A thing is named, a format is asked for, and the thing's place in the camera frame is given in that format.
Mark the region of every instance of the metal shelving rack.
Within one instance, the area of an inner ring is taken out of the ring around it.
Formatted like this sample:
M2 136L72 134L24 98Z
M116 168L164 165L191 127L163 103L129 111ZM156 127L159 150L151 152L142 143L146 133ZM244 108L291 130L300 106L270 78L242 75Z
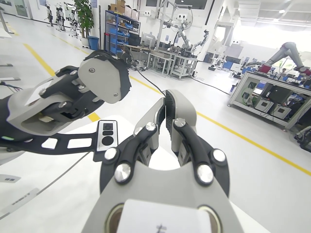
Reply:
M129 34L135 33L139 35L140 22L128 16L124 16L113 11L106 11L106 33L110 38L106 38L104 49L109 50L112 54L123 52L124 45L129 43Z

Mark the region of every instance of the blue trash bin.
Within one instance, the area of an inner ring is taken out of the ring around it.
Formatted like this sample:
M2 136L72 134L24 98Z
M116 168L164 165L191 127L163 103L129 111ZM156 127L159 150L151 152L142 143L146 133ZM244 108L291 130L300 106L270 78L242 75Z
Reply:
M90 35L87 38L89 39L90 49L97 51L99 38L95 36L90 36Z

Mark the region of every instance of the plant pot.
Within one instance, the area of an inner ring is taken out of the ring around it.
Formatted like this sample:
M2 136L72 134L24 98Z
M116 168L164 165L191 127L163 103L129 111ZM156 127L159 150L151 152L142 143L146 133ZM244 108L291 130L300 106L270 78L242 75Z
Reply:
M82 46L86 46L86 47L89 47L90 44L89 44L89 39L88 38L83 38L81 37L81 42L82 42Z

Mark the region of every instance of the cardboard box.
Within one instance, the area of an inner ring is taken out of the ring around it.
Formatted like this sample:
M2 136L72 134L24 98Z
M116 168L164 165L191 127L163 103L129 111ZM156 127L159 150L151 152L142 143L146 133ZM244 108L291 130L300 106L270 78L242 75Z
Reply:
M117 4L121 5L122 7L125 7L125 1L124 0L117 0Z
M110 10L111 11L116 11L116 12L119 12L119 13L121 13L121 14L124 14L124 12L125 12L125 7L122 7L121 5L119 5L119 4L114 4L114 3L111 3L110 4Z
M138 21L138 17L139 17L139 12L136 9L133 9L131 18Z
M125 13L124 13L124 15L128 16L130 18L132 17L132 8L129 5L125 6Z

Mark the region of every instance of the potted plant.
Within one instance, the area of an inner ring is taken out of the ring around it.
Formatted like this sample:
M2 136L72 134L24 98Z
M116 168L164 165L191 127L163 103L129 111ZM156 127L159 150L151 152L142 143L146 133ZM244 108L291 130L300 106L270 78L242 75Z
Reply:
M94 27L92 7L89 0L73 0L81 28L81 42L83 46L89 46L89 30Z

